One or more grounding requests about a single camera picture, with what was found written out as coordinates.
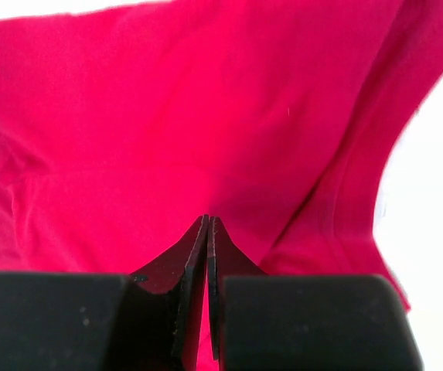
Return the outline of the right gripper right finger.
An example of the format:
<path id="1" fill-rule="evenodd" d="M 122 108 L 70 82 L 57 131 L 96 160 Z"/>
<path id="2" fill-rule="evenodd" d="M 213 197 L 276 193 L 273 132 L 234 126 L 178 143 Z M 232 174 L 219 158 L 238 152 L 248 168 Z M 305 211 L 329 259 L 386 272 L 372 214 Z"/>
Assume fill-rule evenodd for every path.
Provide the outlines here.
<path id="1" fill-rule="evenodd" d="M 210 339 L 213 359 L 221 363 L 224 279 L 231 276 L 265 276 L 266 273 L 232 241 L 221 218 L 211 216 L 207 237 L 207 280 Z"/>

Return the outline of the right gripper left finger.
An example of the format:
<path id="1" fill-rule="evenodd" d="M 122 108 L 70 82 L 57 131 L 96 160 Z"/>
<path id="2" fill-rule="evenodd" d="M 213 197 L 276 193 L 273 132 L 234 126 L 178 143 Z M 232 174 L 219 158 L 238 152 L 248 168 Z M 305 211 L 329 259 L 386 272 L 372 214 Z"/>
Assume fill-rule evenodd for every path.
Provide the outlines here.
<path id="1" fill-rule="evenodd" d="M 131 275 L 146 310 L 138 370 L 196 369 L 209 224 L 207 215 L 198 217 L 178 242 Z"/>

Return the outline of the red t shirt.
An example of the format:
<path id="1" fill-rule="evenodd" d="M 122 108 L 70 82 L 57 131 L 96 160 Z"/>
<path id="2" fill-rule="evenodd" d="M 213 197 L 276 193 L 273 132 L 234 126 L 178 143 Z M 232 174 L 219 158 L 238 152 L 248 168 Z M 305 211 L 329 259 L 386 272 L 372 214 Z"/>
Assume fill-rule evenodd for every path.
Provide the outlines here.
<path id="1" fill-rule="evenodd" d="M 138 370 L 131 276 L 221 218 L 194 370 L 420 370 L 373 239 L 443 1 L 171 1 L 0 20 L 0 370 Z"/>

